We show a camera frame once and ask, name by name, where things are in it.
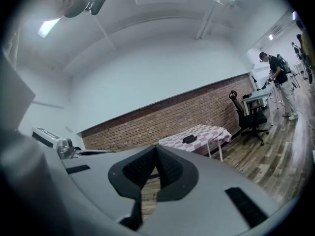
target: black t-shirt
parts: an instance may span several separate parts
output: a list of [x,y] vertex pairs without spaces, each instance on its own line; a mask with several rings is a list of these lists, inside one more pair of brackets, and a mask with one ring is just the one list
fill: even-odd
[[[273,71],[273,73],[276,73],[278,66],[280,68],[282,67],[280,62],[279,62],[279,60],[276,57],[271,56],[271,55],[269,56],[269,64],[270,64],[270,69]],[[285,74],[285,72],[282,69],[280,70],[280,73],[276,77],[276,81],[279,84],[282,84],[282,83],[287,81],[286,74]]]

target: black mesh chair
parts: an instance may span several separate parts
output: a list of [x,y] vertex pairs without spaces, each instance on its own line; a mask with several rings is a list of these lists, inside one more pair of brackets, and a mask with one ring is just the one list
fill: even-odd
[[262,105],[251,107],[250,114],[248,116],[244,115],[244,110],[240,103],[237,100],[237,92],[231,91],[229,98],[233,101],[236,111],[238,113],[238,124],[243,129],[250,128],[252,130],[245,131],[242,133],[242,136],[249,134],[248,139],[244,141],[244,144],[249,140],[251,136],[256,136],[258,139],[261,140],[261,145],[264,145],[264,141],[259,136],[259,133],[266,132],[266,134],[269,134],[269,131],[267,129],[258,130],[257,128],[259,125],[267,122],[267,117],[262,113],[258,112],[257,109],[261,108]]

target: pink checkered tablecloth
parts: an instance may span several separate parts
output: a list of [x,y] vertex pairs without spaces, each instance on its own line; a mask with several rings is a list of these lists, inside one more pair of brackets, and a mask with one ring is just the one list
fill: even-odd
[[[183,139],[189,135],[197,136],[197,140],[191,144],[183,144]],[[158,143],[162,146],[168,146],[192,152],[201,146],[206,145],[207,143],[221,144],[224,142],[230,142],[231,138],[232,135],[225,128],[200,124],[177,135],[159,140]]]

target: wooden floor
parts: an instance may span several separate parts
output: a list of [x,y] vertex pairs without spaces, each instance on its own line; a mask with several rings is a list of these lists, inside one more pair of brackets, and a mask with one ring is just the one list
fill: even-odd
[[[270,132],[262,136],[264,146],[257,138],[251,138],[243,145],[246,137],[238,136],[222,149],[223,163],[261,186],[280,206],[300,195],[312,168],[315,130],[309,125],[315,127],[315,92],[310,92],[308,81],[298,81],[301,89],[294,90],[298,120],[289,121],[282,117],[284,107],[279,104],[279,109],[275,107],[273,111],[274,125],[268,121],[259,127]],[[279,90],[277,98],[277,101],[281,100]],[[269,120],[268,109],[264,114]],[[158,178],[149,180],[142,190],[144,220],[154,211],[158,191]]]

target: brick wall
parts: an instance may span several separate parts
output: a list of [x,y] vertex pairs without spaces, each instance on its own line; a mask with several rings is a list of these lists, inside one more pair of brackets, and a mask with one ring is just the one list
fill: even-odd
[[123,151],[158,144],[160,139],[198,124],[221,126],[233,135],[240,128],[236,109],[228,98],[231,90],[237,91],[241,101],[242,95],[253,90],[249,76],[183,93],[83,131],[85,147]]

